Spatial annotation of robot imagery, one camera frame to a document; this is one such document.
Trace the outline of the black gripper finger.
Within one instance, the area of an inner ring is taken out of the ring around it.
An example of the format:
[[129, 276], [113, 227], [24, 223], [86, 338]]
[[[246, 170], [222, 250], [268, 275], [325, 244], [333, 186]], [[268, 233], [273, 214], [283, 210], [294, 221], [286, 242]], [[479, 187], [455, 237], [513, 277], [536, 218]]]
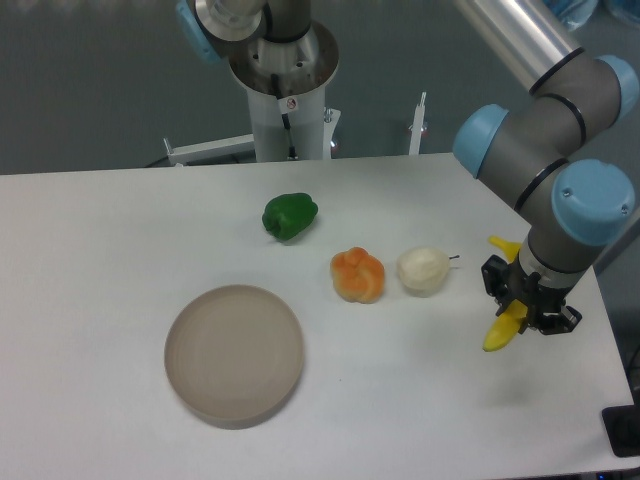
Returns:
[[486, 293], [498, 305], [496, 315], [503, 314], [511, 303], [509, 264], [497, 255], [491, 255], [481, 267]]
[[569, 305], [562, 305], [558, 312], [536, 316], [535, 328], [543, 335], [571, 333], [583, 319], [582, 314]]

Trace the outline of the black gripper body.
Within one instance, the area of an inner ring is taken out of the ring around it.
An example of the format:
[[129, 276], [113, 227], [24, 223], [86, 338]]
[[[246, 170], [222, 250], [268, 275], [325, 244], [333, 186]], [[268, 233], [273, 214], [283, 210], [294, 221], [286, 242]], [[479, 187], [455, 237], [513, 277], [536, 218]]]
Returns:
[[509, 264], [508, 284], [511, 300], [519, 300], [528, 308], [524, 324], [535, 324], [539, 314], [558, 312], [562, 305], [567, 305], [566, 297], [573, 289], [572, 286], [556, 288], [544, 285], [539, 272], [527, 274], [519, 261]]

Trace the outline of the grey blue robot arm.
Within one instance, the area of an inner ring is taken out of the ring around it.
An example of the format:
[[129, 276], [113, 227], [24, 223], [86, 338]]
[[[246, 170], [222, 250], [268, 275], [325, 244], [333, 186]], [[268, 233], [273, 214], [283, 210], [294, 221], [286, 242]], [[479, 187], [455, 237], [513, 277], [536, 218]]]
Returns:
[[[460, 164], [530, 225], [514, 255], [482, 266], [485, 289], [517, 332], [571, 332], [581, 316], [566, 297], [635, 204], [620, 169], [573, 154], [634, 107], [638, 77], [617, 57], [589, 57], [540, 1], [457, 8], [533, 98], [520, 113], [480, 108], [453, 143]], [[180, 1], [175, 10], [194, 51], [227, 59], [245, 89], [258, 160], [330, 156], [324, 90], [339, 53], [308, 2]]]

